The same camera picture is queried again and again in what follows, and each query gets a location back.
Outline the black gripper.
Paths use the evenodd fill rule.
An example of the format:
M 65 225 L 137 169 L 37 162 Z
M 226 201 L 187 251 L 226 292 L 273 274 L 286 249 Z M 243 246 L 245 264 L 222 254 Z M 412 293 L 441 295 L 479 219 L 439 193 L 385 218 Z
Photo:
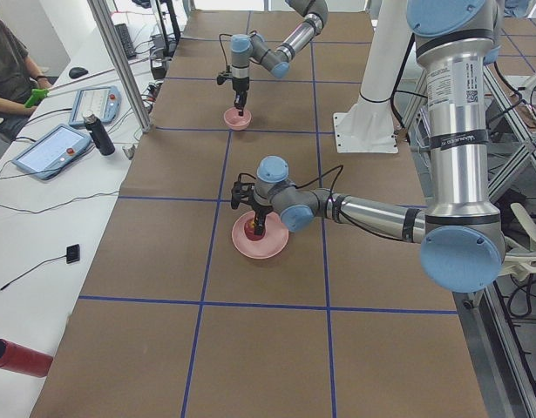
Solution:
M 242 114 L 242 111 L 246 108 L 248 100 L 249 77 L 232 77 L 232 87 L 235 91 L 234 108 L 239 114 Z
M 266 232 L 266 217 L 273 211 L 273 207 L 264 198 L 251 198 L 249 204 L 254 211 L 251 219 L 251 229 L 256 236 L 263 237 Z

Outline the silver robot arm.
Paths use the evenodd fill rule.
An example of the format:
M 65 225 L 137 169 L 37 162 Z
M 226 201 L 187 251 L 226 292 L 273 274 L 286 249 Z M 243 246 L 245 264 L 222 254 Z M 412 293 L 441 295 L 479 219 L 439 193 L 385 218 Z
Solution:
M 303 17 L 301 23 L 275 49 L 271 49 L 257 31 L 232 35 L 230 39 L 231 63 L 227 77 L 235 92 L 234 108 L 242 117 L 248 99 L 249 66 L 255 62 L 274 78 L 286 76 L 291 61 L 328 22 L 328 6 L 323 0 L 287 1 L 286 4 Z
M 268 156 L 247 197 L 254 212 L 276 213 L 296 232 L 316 217 L 381 238 L 420 246 L 425 273 L 455 293 L 473 293 L 500 274 L 505 238 L 489 200 L 485 126 L 485 60 L 495 47 L 500 1 L 410 1 L 406 20 L 417 62 L 426 72 L 433 196 L 424 210 L 340 194 L 301 190 L 287 162 Z

